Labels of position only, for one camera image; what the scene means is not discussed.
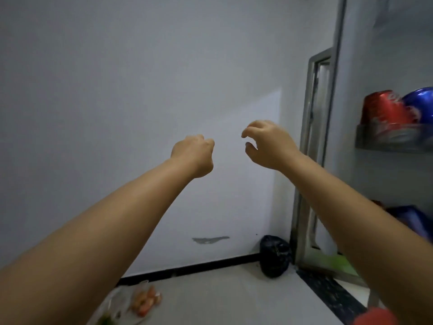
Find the person's left arm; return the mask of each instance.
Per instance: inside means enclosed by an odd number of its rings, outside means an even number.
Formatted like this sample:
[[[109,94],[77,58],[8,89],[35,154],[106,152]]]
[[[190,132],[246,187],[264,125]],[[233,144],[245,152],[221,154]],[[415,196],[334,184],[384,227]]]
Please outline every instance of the person's left arm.
[[[0,323],[85,324],[185,186],[213,169],[214,141],[178,142],[170,159],[117,189],[0,271]]]

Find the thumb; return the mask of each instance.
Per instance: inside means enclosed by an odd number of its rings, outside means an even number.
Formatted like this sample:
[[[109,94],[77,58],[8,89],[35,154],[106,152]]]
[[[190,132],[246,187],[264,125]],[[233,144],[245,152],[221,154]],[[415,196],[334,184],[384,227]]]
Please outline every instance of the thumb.
[[[258,150],[254,147],[254,145],[250,142],[245,144],[245,153],[249,158],[255,163],[257,158]]]

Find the refrigerator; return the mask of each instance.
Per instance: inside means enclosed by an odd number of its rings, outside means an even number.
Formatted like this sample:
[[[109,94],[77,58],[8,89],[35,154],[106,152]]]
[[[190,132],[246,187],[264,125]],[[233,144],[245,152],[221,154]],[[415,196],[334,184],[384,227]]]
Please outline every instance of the refrigerator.
[[[365,96],[433,86],[432,13],[433,0],[340,0],[333,48],[310,59],[300,142],[365,197],[385,207],[414,204],[428,216],[433,153],[356,142]],[[365,286],[299,192],[293,215],[295,264]]]

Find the white floor tile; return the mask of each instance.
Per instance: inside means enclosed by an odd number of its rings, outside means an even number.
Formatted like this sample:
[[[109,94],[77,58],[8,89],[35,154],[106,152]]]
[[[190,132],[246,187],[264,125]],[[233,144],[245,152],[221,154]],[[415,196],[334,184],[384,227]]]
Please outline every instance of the white floor tile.
[[[340,324],[292,270],[265,278],[258,263],[153,283],[163,295],[143,324]]]
[[[347,283],[338,279],[336,279],[336,281],[338,282],[338,284],[344,287],[344,289],[349,292],[355,299],[357,299],[365,307],[367,306],[370,295],[370,289],[368,287]]]

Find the blue can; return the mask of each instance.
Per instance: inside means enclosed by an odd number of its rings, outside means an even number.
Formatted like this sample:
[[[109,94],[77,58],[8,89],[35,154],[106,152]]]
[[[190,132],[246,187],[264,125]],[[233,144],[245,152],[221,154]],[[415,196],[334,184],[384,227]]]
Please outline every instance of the blue can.
[[[433,220],[414,205],[387,208],[386,211],[418,235],[433,243]]]
[[[433,87],[425,87],[408,93],[403,98],[417,123],[421,126],[422,140],[433,143]]]

